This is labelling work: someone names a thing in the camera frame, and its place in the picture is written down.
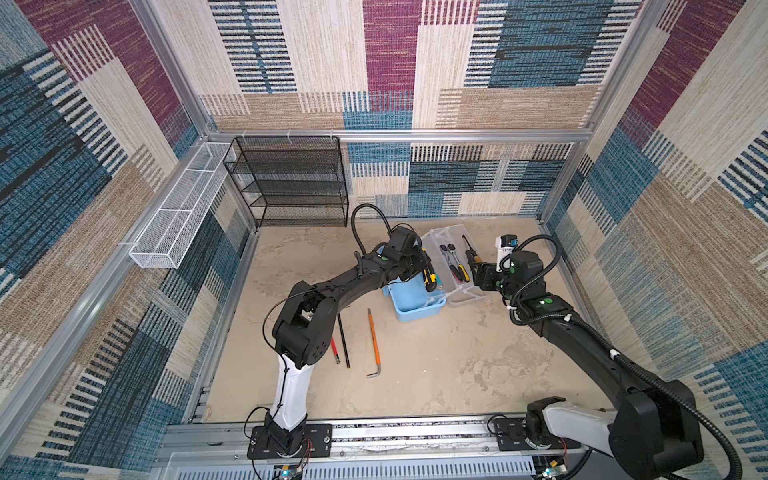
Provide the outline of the yellow handled wrench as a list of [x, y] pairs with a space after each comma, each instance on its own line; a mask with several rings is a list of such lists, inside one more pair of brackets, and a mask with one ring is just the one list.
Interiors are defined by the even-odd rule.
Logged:
[[450, 256], [453, 259], [453, 262], [456, 266], [457, 271], [459, 272], [459, 276], [461, 278], [461, 282], [468, 283], [470, 281], [470, 277], [464, 268], [463, 264], [459, 261], [458, 255], [456, 253], [456, 247], [454, 244], [449, 243], [447, 245], [447, 248], [449, 250]]

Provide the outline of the orange pencil tool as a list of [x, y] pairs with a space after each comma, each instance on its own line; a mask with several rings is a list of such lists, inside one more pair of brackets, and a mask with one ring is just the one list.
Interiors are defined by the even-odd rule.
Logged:
[[375, 328], [375, 322], [372, 310], [370, 308], [367, 309], [367, 316], [368, 316], [368, 322], [369, 322], [369, 328], [371, 333], [371, 340], [372, 340], [372, 346], [373, 346], [373, 352], [374, 352], [374, 358], [375, 358], [375, 365], [376, 365], [376, 371], [369, 373], [366, 375], [367, 379], [373, 379], [378, 376], [380, 376], [382, 372], [382, 362], [380, 357], [380, 351], [378, 346], [378, 340], [377, 340], [377, 334], [376, 334], [376, 328]]

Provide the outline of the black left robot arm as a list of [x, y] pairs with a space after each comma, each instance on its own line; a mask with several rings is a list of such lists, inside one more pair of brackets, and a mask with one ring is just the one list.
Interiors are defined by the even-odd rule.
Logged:
[[406, 282], [431, 265], [424, 249], [397, 253], [387, 246], [356, 255], [355, 266], [315, 284], [300, 281], [285, 299], [272, 329], [279, 370], [273, 405], [265, 416], [268, 438], [285, 451], [304, 440], [306, 399], [314, 365], [325, 355], [340, 311], [399, 279]]

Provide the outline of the light blue plastic tool box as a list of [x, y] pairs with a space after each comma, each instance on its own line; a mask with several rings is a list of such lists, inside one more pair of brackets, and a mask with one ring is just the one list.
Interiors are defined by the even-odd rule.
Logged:
[[473, 283], [466, 253], [473, 242], [464, 224], [432, 229], [421, 239], [431, 266], [406, 283], [396, 280], [383, 288], [400, 322], [435, 316], [446, 306], [463, 306], [487, 295]]

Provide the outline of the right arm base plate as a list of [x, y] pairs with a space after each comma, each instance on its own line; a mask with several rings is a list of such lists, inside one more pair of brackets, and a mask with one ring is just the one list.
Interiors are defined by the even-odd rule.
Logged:
[[531, 437], [524, 417], [495, 417], [490, 421], [490, 430], [496, 436], [498, 449], [502, 452], [579, 451], [582, 448], [581, 443], [568, 438], [549, 434]]

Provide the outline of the wooden handled screwdriver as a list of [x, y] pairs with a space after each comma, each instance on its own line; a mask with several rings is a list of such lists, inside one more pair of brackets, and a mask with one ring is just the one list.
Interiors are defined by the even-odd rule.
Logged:
[[471, 269], [475, 269], [476, 266], [479, 265], [482, 262], [482, 259], [480, 258], [480, 256], [477, 253], [477, 251], [474, 249], [474, 247], [469, 242], [467, 236], [463, 235], [462, 239], [463, 239], [463, 241], [464, 241], [464, 243], [466, 245], [465, 254], [466, 254], [467, 259], [468, 259], [468, 264], [469, 264]]

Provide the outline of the black hex key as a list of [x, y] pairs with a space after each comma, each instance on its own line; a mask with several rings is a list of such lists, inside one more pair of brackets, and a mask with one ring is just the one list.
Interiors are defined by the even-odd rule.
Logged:
[[337, 314], [337, 324], [338, 324], [339, 334], [340, 334], [340, 338], [341, 338], [341, 342], [342, 342], [342, 349], [343, 349], [343, 353], [344, 353], [344, 359], [345, 359], [346, 368], [347, 369], [351, 369], [351, 362], [350, 362], [350, 357], [349, 357], [349, 352], [348, 352], [348, 345], [347, 345], [347, 341], [346, 341], [345, 330], [344, 330], [341, 314]]

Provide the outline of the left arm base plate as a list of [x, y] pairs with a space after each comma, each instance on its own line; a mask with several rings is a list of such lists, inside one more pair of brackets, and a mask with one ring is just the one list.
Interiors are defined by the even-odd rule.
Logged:
[[255, 426], [247, 449], [248, 460], [298, 459], [309, 452], [310, 459], [327, 458], [331, 452], [333, 426], [301, 424], [288, 431], [279, 426]]

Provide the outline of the red hex key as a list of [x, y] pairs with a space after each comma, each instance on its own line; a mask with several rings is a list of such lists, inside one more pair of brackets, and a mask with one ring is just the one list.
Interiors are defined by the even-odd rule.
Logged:
[[340, 354], [339, 354], [338, 348], [336, 346], [335, 340], [333, 338], [331, 338], [331, 348], [332, 348], [332, 351], [333, 351], [333, 355], [334, 355], [334, 359], [335, 359], [336, 364], [340, 364], [341, 363], [341, 361], [340, 361]]

